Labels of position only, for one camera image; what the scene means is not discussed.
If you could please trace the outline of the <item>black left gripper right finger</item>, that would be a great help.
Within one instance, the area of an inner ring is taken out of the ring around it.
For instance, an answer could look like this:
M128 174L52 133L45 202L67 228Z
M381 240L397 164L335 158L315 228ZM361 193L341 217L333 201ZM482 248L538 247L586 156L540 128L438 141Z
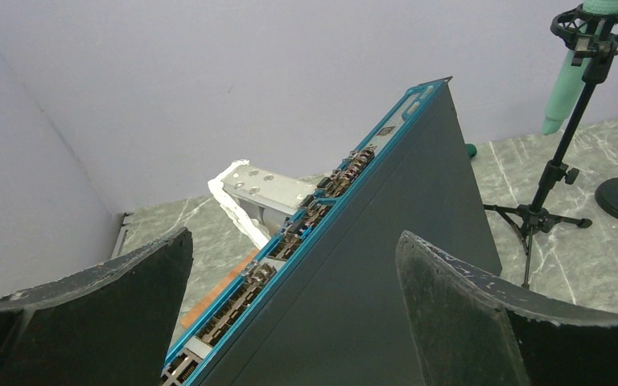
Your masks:
M618 314L523 289L403 232L396 266L427 385L618 385Z

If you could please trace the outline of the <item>black tripod microphone stand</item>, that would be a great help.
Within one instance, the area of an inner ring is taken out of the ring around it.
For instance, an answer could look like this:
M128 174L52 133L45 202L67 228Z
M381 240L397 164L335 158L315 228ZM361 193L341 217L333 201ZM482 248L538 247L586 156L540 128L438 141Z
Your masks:
M517 207L487 204L485 210L498 213L521 241L526 261L522 287L529 288L530 257L534 235L548 233L557 224L573 224L588 228L591 220L571 218L550 213L544 204L555 184L564 181L571 185L579 176L579 170L571 168L563 159L573 139L595 87L608 77L612 62L618 54L618 13L590 14L583 11L583 3L572 10L557 15L550 24L550 31L565 44L567 51L574 52L572 66L584 66L583 91L571 115L562 123L565 131L554 156L549 160L538 182L532 202Z

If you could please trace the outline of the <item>green microphone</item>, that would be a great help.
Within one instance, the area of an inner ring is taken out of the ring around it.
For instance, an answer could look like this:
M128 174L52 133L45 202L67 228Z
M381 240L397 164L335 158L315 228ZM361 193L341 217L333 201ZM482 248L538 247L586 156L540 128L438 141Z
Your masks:
M615 14L618 13L618 0L586 0L583 1L583 11L600 15ZM573 55L572 50L567 52L546 104L542 123L543 135L551 135L560 130L562 123L573 112L576 101L583 91L584 66L572 66Z

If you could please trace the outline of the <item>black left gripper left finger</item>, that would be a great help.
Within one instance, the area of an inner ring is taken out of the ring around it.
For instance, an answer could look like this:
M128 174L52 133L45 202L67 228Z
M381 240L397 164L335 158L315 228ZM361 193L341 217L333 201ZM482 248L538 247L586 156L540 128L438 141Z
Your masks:
M0 298L0 385L157 385L193 263L192 234Z

